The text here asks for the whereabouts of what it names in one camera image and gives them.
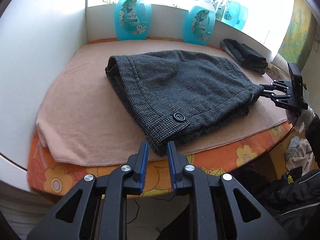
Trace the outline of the white gloved hand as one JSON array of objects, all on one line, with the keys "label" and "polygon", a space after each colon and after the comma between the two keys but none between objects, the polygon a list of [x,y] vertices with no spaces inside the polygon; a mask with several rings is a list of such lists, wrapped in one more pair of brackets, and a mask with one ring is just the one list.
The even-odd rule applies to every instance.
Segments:
[{"label": "white gloved hand", "polygon": [[313,109],[310,107],[301,110],[301,115],[299,117],[295,117],[289,110],[286,110],[287,122],[292,124],[296,132],[299,133],[302,133],[310,126],[315,116]]}]

